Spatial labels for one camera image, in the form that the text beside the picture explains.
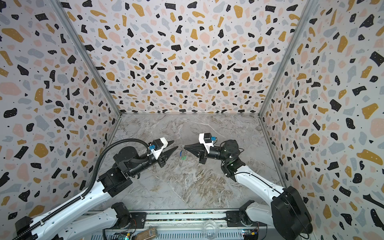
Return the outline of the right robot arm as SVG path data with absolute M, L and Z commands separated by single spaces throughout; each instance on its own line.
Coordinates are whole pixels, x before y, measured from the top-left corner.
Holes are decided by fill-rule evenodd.
M 263 223 L 274 227 L 285 240 L 295 240 L 313 232 L 312 218 L 297 189 L 292 186 L 284 188 L 254 172 L 241 161 L 243 150 L 236 140 L 227 140 L 219 146 L 202 140 L 182 149 L 198 157 L 200 164 L 205 164 L 208 159 L 221 161 L 221 170 L 226 177 L 264 200 L 264 205 L 249 200 L 239 208 L 237 215 L 227 215 L 228 223 L 246 227 Z

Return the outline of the clear glass cup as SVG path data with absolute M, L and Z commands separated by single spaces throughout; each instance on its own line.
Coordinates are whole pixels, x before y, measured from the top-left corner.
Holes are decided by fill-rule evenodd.
M 203 225 L 204 237 L 208 240 L 214 240 L 219 234 L 219 225 L 214 220 L 207 220 Z

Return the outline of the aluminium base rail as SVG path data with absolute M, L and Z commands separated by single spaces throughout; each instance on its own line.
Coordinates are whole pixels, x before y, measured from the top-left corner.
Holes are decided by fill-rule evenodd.
M 169 210 L 132 211 L 131 222 L 125 227 L 102 225 L 108 214 L 103 211 L 88 214 L 84 218 L 65 227 L 59 234 L 60 240 L 134 240 L 135 235 L 149 228 L 157 228 L 158 237 L 154 240 L 207 240 L 203 225 L 214 220 L 219 225 L 215 240 L 265 240 L 274 228 L 263 223 L 251 227 L 227 222 L 227 215 L 234 217 L 236 210 Z

